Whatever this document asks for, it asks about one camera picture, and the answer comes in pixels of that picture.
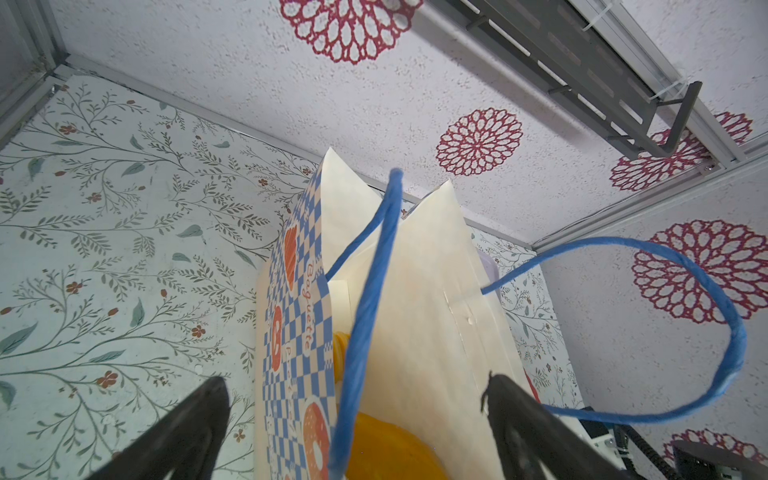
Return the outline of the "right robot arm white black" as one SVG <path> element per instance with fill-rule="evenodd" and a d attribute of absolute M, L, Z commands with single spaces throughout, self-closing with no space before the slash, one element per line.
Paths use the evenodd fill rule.
<path fill-rule="evenodd" d="M 583 420 L 592 436 L 612 434 L 626 474 L 642 479 L 630 451 L 636 448 L 665 479 L 765 479 L 767 456 L 751 443 L 708 429 L 676 434 L 661 452 L 628 425 L 608 425 Z"/>

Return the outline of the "blue checkered paper bag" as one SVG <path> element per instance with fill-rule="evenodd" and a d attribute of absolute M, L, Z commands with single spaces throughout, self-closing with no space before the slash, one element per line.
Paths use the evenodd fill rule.
<path fill-rule="evenodd" d="M 328 150 L 271 251 L 257 283 L 257 479 L 347 479 L 358 413 L 418 437 L 448 479 L 506 479 L 481 396 L 493 373 L 532 397 L 499 292 L 543 257 L 491 283 L 453 186 L 442 184 L 404 211 L 402 177 L 392 170 L 377 194 Z M 730 338 L 708 389 L 673 410 L 616 414 L 540 403 L 619 470 L 589 443 L 583 420 L 688 416 L 725 393 L 747 345 L 733 302 L 701 267 L 655 243 L 626 246 L 689 274 Z"/>

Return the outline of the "red metal kitchen tongs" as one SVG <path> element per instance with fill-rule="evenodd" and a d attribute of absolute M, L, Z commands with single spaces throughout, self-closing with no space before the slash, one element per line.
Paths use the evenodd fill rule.
<path fill-rule="evenodd" d="M 528 384 L 528 387 L 529 387 L 529 390 L 530 390 L 530 393 L 531 393 L 532 397 L 534 398 L 534 400 L 536 402 L 541 403 L 541 400 L 540 400 L 540 397 L 539 397 L 539 394 L 538 394 L 538 390 L 534 386 L 531 378 L 529 377 L 528 373 L 525 370 L 524 370 L 524 375 L 525 375 L 525 379 L 527 381 L 527 384 Z"/>

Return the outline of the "long orange baguette bread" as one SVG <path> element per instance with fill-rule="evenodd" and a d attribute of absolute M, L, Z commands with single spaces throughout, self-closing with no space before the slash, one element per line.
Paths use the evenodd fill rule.
<path fill-rule="evenodd" d="M 347 479 L 448 479 L 442 462 L 418 437 L 396 425 L 358 413 Z"/>

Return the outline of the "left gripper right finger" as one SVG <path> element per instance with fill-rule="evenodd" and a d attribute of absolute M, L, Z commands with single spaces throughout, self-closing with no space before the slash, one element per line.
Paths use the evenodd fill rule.
<path fill-rule="evenodd" d="M 624 474 L 504 374 L 488 376 L 481 410 L 506 479 L 622 479 Z"/>

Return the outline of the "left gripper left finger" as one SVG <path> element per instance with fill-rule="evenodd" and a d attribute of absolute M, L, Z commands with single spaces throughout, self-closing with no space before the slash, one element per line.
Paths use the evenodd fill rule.
<path fill-rule="evenodd" d="M 90 478 L 210 479 L 230 410 L 225 379 L 208 378 Z"/>

